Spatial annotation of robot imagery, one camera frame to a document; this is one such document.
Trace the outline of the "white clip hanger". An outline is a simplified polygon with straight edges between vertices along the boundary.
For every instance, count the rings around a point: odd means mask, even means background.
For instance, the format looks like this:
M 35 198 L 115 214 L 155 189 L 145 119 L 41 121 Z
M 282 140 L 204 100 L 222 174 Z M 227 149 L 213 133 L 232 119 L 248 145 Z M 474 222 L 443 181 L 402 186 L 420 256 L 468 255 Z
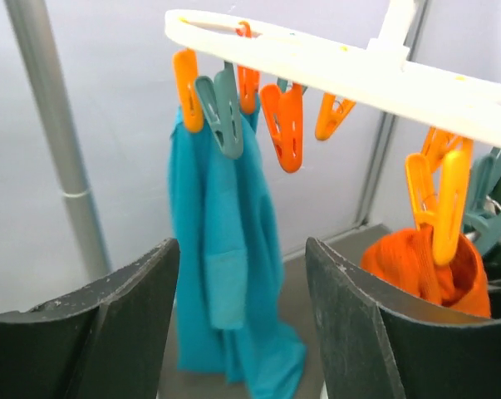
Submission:
M 378 37 L 348 46 L 227 14 L 172 9 L 165 34 L 180 45 L 173 66 L 183 123 L 208 128 L 220 154 L 243 153 L 241 115 L 261 109 L 278 161 L 302 163 L 302 97 L 324 92 L 315 134 L 326 140 L 356 104 L 501 148 L 501 84 L 409 60 L 422 1 L 392 1 Z

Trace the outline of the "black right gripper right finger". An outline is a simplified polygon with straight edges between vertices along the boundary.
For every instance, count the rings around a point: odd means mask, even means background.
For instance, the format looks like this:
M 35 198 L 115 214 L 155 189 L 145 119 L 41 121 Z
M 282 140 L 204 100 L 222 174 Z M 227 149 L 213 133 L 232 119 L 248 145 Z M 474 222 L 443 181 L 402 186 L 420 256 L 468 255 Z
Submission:
M 330 398 L 501 398 L 501 319 L 411 296 L 318 239 L 305 259 Z

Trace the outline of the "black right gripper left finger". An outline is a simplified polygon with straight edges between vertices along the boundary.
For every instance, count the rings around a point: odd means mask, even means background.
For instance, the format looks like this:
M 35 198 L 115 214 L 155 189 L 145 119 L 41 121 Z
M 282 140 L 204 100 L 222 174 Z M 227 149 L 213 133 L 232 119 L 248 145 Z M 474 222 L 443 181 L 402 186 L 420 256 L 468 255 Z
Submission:
M 26 312 L 0 313 L 0 398 L 154 398 L 179 270 L 167 239 Z

